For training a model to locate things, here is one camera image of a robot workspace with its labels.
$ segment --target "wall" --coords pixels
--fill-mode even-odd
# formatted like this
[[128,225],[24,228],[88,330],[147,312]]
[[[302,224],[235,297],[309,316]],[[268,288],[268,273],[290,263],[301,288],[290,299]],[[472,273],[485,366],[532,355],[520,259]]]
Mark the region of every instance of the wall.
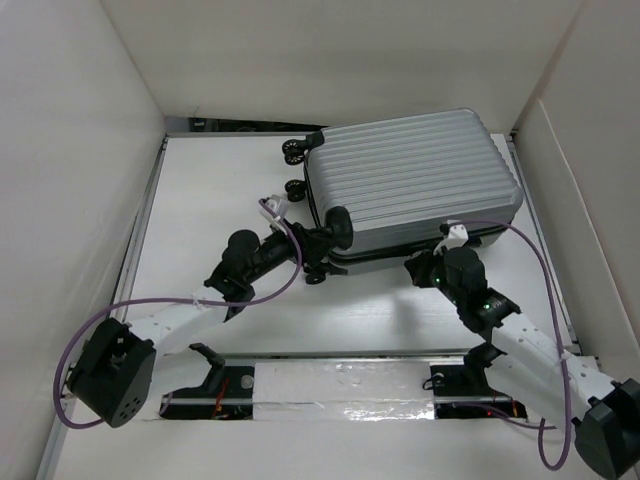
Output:
[[581,344],[635,371],[638,24],[635,0],[587,1],[517,137]]
[[0,478],[32,479],[54,361],[109,300],[164,130],[97,0],[0,0],[0,98]]
[[166,115],[509,132],[581,0],[102,0]]

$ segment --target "white table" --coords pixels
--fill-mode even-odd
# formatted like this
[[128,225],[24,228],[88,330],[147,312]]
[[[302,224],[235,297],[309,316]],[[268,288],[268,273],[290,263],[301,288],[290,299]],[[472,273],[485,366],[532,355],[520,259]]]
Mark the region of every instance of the white table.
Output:
[[[234,231],[248,228],[260,237],[270,233],[257,200],[283,193],[287,180],[302,176],[301,166],[290,167],[282,160],[280,147],[286,138],[169,139],[132,298],[188,296],[209,277]],[[493,139],[514,168],[504,136]],[[293,204],[288,218],[313,225],[306,201]],[[539,245],[526,204],[513,224]],[[480,257],[490,284],[552,335],[540,266],[526,244],[508,232],[480,250]],[[255,284],[257,297],[279,288],[292,269],[285,265],[263,277]],[[136,307],[128,319],[160,308]],[[562,333],[570,345],[564,321]],[[247,308],[232,321],[203,332],[199,341],[227,354],[444,353],[480,343],[439,292],[411,286],[401,267],[328,277],[316,286],[300,277],[281,297]]]

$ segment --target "ribbed suitcase shell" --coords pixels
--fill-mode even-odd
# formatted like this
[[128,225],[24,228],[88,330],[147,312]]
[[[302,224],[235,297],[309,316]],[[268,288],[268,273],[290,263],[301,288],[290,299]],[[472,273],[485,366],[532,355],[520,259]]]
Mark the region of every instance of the ribbed suitcase shell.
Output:
[[[447,219],[510,222],[523,192],[469,109],[322,130],[305,159],[316,222],[349,211],[354,241],[342,259],[442,236]],[[482,226],[473,230],[482,230]]]

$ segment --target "red wire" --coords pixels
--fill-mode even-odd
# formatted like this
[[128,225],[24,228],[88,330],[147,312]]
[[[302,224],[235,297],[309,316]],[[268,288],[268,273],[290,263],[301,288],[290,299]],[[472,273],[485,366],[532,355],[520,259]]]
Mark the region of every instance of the red wire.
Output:
[[224,383],[222,384],[222,389],[220,390],[220,393],[216,397],[216,406],[213,409],[213,418],[215,418],[217,413],[218,413],[218,409],[220,408],[220,402],[224,398],[224,394],[227,391],[227,385],[229,385],[229,379],[228,378],[225,379]]

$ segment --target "silver hard-shell suitcase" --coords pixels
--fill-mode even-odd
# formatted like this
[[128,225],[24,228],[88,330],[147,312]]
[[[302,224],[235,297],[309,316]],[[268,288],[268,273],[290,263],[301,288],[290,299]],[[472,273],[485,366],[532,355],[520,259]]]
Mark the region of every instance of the silver hard-shell suitcase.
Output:
[[[293,201],[306,193],[317,226],[332,207],[349,212],[353,244],[329,255],[340,273],[401,264],[437,243],[448,219],[511,222],[523,200],[469,109],[324,128],[283,152],[288,164],[304,162],[305,182],[287,190]],[[470,243],[488,245],[503,230],[474,226]]]

